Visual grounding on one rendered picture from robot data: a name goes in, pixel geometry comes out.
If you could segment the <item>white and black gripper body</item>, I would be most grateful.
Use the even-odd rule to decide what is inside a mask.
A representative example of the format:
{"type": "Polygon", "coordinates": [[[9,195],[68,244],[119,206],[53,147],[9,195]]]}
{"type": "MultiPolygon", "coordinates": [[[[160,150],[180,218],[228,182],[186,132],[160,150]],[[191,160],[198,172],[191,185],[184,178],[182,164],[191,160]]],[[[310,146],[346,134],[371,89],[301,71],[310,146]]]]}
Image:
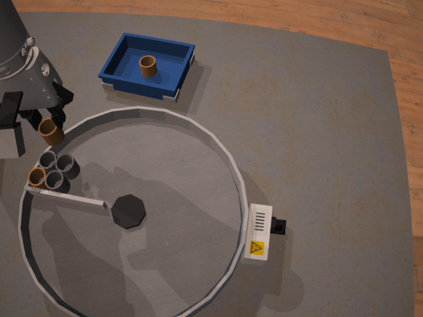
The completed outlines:
{"type": "Polygon", "coordinates": [[[12,75],[0,79],[0,103],[5,92],[22,91],[19,110],[54,107],[59,102],[53,81],[63,86],[50,60],[38,47],[31,47],[25,65],[12,75]]]}

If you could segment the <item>grey metal bushing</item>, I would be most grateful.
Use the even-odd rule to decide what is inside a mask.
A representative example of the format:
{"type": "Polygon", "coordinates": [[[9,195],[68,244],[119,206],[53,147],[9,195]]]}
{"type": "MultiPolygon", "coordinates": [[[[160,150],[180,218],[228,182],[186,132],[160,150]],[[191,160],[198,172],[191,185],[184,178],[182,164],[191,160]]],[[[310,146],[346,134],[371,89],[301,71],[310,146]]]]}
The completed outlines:
{"type": "Polygon", "coordinates": [[[67,178],[59,171],[50,171],[45,177],[45,185],[50,191],[67,194],[70,190],[70,183],[67,178]],[[62,179],[61,179],[62,178],[62,179]],[[60,185],[54,187],[57,181],[61,180],[60,185]]]}
{"type": "Polygon", "coordinates": [[[56,168],[59,170],[68,180],[75,179],[80,173],[80,167],[76,160],[68,153],[60,155],[56,159],[56,168]],[[72,164],[67,170],[64,170],[68,164],[72,164]]]}
{"type": "Polygon", "coordinates": [[[57,170],[56,165],[55,165],[57,158],[58,157],[56,156],[56,154],[53,151],[45,151],[40,155],[40,157],[38,159],[38,164],[47,173],[49,173],[52,170],[57,170]],[[51,166],[48,166],[49,163],[51,163],[51,162],[53,162],[53,164],[51,166]]]}

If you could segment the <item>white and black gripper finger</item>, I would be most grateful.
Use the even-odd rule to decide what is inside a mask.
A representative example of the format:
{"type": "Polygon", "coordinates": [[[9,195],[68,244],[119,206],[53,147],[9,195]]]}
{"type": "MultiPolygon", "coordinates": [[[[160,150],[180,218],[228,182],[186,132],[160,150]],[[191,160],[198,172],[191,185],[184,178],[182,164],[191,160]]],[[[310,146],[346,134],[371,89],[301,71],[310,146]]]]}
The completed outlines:
{"type": "Polygon", "coordinates": [[[38,126],[40,122],[42,121],[42,115],[38,111],[38,109],[35,110],[21,110],[18,112],[20,114],[21,118],[27,119],[31,126],[35,129],[35,131],[38,131],[38,126]]]}
{"type": "Polygon", "coordinates": [[[52,114],[51,119],[55,123],[56,127],[58,129],[62,129],[63,123],[66,119],[65,113],[62,109],[65,107],[66,104],[69,104],[73,101],[74,94],[54,81],[52,82],[52,84],[59,97],[59,103],[54,107],[47,108],[47,110],[52,114]]]}

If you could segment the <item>bronze bushing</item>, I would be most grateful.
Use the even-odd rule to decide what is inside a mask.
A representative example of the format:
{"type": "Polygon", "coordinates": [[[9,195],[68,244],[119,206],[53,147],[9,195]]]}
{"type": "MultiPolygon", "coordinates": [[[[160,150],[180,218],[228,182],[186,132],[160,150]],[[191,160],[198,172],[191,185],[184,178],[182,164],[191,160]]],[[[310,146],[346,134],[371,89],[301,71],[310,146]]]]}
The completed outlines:
{"type": "Polygon", "coordinates": [[[48,173],[40,167],[36,167],[32,169],[28,175],[28,182],[35,188],[40,188],[44,190],[49,190],[45,185],[45,177],[48,173]],[[38,184],[38,181],[43,178],[44,179],[38,184]]]}
{"type": "Polygon", "coordinates": [[[157,66],[155,58],[151,55],[144,56],[140,59],[139,65],[141,68],[141,74],[146,77],[150,78],[157,74],[157,66]]]}
{"type": "Polygon", "coordinates": [[[58,129],[51,118],[42,120],[38,126],[38,132],[49,146],[59,145],[65,137],[62,129],[58,129]]]}

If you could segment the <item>blue plastic tray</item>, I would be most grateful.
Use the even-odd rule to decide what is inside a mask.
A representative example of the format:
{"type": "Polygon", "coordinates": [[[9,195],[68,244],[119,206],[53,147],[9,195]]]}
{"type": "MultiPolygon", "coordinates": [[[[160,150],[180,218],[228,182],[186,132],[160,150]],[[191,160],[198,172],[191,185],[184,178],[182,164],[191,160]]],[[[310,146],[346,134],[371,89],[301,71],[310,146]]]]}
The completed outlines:
{"type": "Polygon", "coordinates": [[[124,32],[98,77],[104,89],[176,104],[195,59],[194,48],[194,44],[124,32]],[[141,74],[139,65],[139,60],[147,55],[155,58],[157,66],[157,74],[150,78],[141,74]]]}

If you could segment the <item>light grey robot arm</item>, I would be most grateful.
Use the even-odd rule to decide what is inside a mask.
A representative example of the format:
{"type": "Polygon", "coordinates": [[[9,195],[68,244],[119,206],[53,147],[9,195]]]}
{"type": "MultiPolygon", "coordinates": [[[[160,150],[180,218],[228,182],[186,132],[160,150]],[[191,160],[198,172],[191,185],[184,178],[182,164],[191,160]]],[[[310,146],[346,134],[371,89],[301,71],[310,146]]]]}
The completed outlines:
{"type": "MultiPolygon", "coordinates": [[[[0,0],[0,79],[21,69],[35,39],[29,36],[13,2],[0,0]]],[[[0,159],[25,154],[20,122],[16,122],[23,92],[5,92],[0,106],[0,159]]]]}

